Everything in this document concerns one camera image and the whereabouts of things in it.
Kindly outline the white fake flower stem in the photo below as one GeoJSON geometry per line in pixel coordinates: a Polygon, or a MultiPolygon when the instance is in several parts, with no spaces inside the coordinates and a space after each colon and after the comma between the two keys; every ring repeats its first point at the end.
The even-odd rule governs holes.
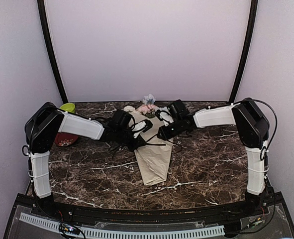
{"type": "Polygon", "coordinates": [[[133,106],[125,106],[123,110],[128,113],[136,111],[135,107],[133,106]]]}

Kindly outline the black twine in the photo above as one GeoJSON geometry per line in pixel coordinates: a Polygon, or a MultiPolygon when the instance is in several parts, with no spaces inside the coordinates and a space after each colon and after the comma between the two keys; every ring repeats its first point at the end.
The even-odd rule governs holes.
{"type": "Polygon", "coordinates": [[[163,140],[159,139],[157,135],[153,135],[149,139],[146,140],[147,145],[150,146],[166,146],[166,145],[171,145],[173,147],[177,147],[178,149],[174,151],[174,153],[179,153],[183,151],[183,146],[181,145],[180,142],[174,142],[173,140],[163,140]]]}

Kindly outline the pink fake flower stem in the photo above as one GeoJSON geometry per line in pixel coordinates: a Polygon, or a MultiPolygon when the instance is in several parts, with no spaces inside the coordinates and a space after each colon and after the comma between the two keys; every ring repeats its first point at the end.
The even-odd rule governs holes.
{"type": "Polygon", "coordinates": [[[142,114],[147,114],[147,113],[156,112],[158,109],[159,109],[159,107],[154,104],[144,104],[144,105],[140,106],[137,109],[137,111],[142,114]]]}

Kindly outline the blue fake flower bunch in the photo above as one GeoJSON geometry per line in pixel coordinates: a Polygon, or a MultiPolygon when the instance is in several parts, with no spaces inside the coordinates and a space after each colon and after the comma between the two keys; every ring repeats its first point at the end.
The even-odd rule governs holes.
{"type": "Polygon", "coordinates": [[[152,94],[149,94],[144,96],[142,102],[145,105],[153,105],[156,102],[156,98],[152,94]]]}

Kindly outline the peach wrapping paper sheet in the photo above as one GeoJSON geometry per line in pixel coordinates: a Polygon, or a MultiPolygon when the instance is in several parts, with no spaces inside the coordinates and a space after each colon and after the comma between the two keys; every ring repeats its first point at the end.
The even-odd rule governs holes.
{"type": "MultiPolygon", "coordinates": [[[[151,118],[153,127],[140,135],[146,141],[153,135],[157,135],[159,127],[163,125],[157,117],[151,118]]],[[[143,146],[134,151],[141,173],[143,184],[152,186],[167,180],[169,164],[171,160],[172,146],[143,146]]]]}

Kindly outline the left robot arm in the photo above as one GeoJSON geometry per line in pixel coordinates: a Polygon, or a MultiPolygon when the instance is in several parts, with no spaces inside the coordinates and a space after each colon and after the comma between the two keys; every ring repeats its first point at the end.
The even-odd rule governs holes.
{"type": "Polygon", "coordinates": [[[111,118],[100,122],[57,108],[46,102],[25,124],[28,156],[31,162],[31,173],[34,191],[39,198],[38,209],[47,217],[54,217],[58,207],[49,197],[51,193],[49,181],[49,155],[58,133],[69,133],[87,137],[101,142],[116,142],[134,151],[147,143],[140,135],[152,128],[147,119],[134,122],[134,117],[117,110],[111,118]]]}

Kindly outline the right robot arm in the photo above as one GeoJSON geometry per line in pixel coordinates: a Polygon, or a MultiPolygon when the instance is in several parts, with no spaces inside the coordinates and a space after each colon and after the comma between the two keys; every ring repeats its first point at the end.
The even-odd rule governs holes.
{"type": "Polygon", "coordinates": [[[259,196],[266,188],[268,172],[267,153],[273,140],[269,135],[270,123],[258,107],[260,100],[245,98],[236,103],[219,107],[207,107],[190,113],[181,100],[176,100],[156,110],[156,117],[164,125],[158,129],[157,137],[169,139],[197,128],[234,125],[248,159],[247,193],[259,196]]]}

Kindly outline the green plastic bowl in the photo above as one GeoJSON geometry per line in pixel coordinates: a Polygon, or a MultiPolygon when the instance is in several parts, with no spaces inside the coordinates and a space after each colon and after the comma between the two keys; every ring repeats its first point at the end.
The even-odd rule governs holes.
{"type": "Polygon", "coordinates": [[[59,107],[59,109],[74,114],[75,111],[76,111],[76,106],[75,106],[75,104],[73,104],[73,103],[65,103],[65,104],[61,105],[61,106],[59,107]]]}

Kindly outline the small circuit board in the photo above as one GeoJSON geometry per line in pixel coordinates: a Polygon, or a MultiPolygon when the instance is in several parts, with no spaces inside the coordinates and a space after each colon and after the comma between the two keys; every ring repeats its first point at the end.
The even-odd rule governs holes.
{"type": "Polygon", "coordinates": [[[76,236],[80,234],[80,231],[78,229],[76,229],[75,227],[69,224],[64,224],[64,223],[59,224],[58,230],[60,233],[65,235],[76,236]]]}

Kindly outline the right black frame post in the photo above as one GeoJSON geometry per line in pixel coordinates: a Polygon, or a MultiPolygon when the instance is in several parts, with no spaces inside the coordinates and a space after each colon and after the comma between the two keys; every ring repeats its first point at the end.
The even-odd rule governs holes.
{"type": "Polygon", "coordinates": [[[252,40],[252,36],[253,36],[253,32],[254,32],[255,20],[256,20],[256,15],[257,15],[257,8],[258,8],[258,0],[251,0],[247,29],[246,29],[245,39],[244,39],[244,43],[243,43],[243,49],[242,49],[237,73],[235,76],[234,84],[233,84],[231,94],[230,94],[230,97],[228,100],[229,103],[235,102],[236,96],[237,96],[239,88],[240,88],[240,84],[241,84],[242,77],[244,74],[247,58],[249,55],[251,40],[252,40]]]}

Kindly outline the black frame post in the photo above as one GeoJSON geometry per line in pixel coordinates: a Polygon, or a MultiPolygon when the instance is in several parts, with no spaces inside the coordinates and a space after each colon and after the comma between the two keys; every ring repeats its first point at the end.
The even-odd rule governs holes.
{"type": "Polygon", "coordinates": [[[242,49],[237,73],[235,76],[234,84],[233,84],[231,94],[230,94],[230,97],[228,100],[229,103],[235,102],[236,96],[237,96],[239,88],[240,88],[240,84],[241,84],[242,77],[244,74],[247,58],[249,55],[251,40],[252,40],[252,36],[253,36],[253,32],[254,32],[255,20],[256,20],[256,15],[257,15],[257,8],[258,8],[258,0],[251,0],[247,29],[246,29],[245,39],[244,39],[244,43],[243,43],[243,49],[242,49]]]}
{"type": "Polygon", "coordinates": [[[52,68],[52,72],[54,75],[55,83],[59,91],[60,98],[62,102],[65,104],[68,102],[68,97],[66,95],[66,91],[63,86],[63,81],[59,72],[58,64],[57,64],[55,53],[54,53],[54,48],[53,48],[53,44],[52,44],[52,40],[50,36],[49,23],[47,20],[47,14],[45,9],[45,1],[37,0],[37,6],[38,6],[38,12],[39,12],[39,18],[40,18],[41,28],[43,32],[44,42],[45,42],[48,58],[50,61],[50,65],[52,68]]]}

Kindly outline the left black frame post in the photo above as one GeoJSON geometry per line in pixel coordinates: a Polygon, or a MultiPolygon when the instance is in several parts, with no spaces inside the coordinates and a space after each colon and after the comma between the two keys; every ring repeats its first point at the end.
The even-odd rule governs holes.
{"type": "Polygon", "coordinates": [[[57,64],[55,53],[54,53],[54,48],[53,48],[53,44],[52,44],[52,40],[50,36],[49,23],[47,20],[47,14],[45,9],[45,1],[37,0],[37,6],[38,6],[38,12],[39,12],[39,18],[40,18],[41,28],[43,32],[44,42],[45,42],[48,58],[50,61],[50,65],[52,68],[52,72],[54,75],[55,83],[59,91],[60,98],[62,102],[65,104],[68,102],[68,97],[66,95],[66,91],[63,86],[63,81],[59,72],[58,64],[57,64]]]}

